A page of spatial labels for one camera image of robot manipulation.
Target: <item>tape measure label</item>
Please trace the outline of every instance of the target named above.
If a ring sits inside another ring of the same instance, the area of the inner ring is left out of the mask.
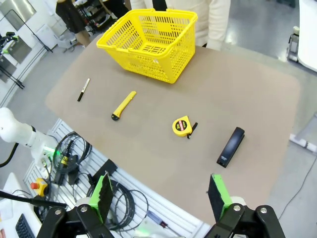
[[[187,122],[184,120],[179,120],[175,125],[176,130],[183,131],[187,128]]]

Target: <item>marker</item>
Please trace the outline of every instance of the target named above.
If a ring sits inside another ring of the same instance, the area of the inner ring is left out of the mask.
[[[81,93],[80,93],[80,95],[79,95],[79,97],[77,99],[78,102],[80,102],[81,98],[83,97],[84,92],[85,92],[85,90],[87,88],[87,85],[88,85],[89,81],[90,81],[90,78],[87,79],[87,81],[85,83],[85,86],[83,87],[83,90],[81,90]]]

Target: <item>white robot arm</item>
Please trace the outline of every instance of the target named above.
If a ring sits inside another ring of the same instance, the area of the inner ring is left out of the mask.
[[[31,149],[35,164],[53,157],[57,142],[34,127],[17,121],[9,108],[0,108],[0,137],[5,142],[16,142]]]

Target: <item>white sweater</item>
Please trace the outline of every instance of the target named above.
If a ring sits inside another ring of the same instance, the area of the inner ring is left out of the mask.
[[[153,8],[152,0],[130,0],[132,9]],[[165,0],[167,8],[194,11],[196,45],[220,50],[224,40],[231,0]]]

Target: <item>basket rim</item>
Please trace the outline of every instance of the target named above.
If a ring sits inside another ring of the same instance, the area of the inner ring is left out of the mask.
[[[125,17],[127,17],[128,15],[131,15],[131,14],[135,14],[137,12],[171,12],[171,13],[182,13],[182,14],[190,14],[192,15],[192,18],[189,22],[189,24],[184,28],[184,30],[177,36],[177,38],[169,45],[167,45],[166,47],[166,50],[162,53],[159,53],[159,54],[156,54],[155,57],[164,57],[166,56],[167,54],[169,54],[169,52],[171,51],[171,49],[173,48],[173,46],[175,44],[177,44],[177,42],[179,41],[180,38],[182,38],[185,33],[188,31],[188,29],[190,27],[193,26],[193,24],[195,24],[195,22],[197,21],[198,19],[198,16],[195,12],[193,11],[184,11],[184,10],[176,10],[176,9],[166,9],[166,11],[155,11],[154,8],[148,8],[148,9],[135,9],[135,10],[131,10],[131,11],[128,11],[123,17],[121,17],[119,20],[117,20],[111,27],[109,27],[108,30],[106,30],[103,34],[103,36],[100,37],[100,39],[97,41],[97,47],[98,48],[102,48],[102,49],[105,49],[105,50],[116,50],[116,51],[119,51],[119,52],[124,52],[124,53],[134,53],[134,54],[138,54],[138,55],[146,55],[146,56],[152,56],[152,55],[148,55],[146,52],[142,52],[140,50],[134,50],[132,48],[129,48],[129,49],[122,49],[122,48],[118,48],[116,46],[109,46],[109,45],[106,45],[106,44],[102,44],[101,41],[103,40],[103,37],[106,35],[106,34],[109,34],[110,32],[113,31],[114,27],[117,26],[122,20],[124,20]]]

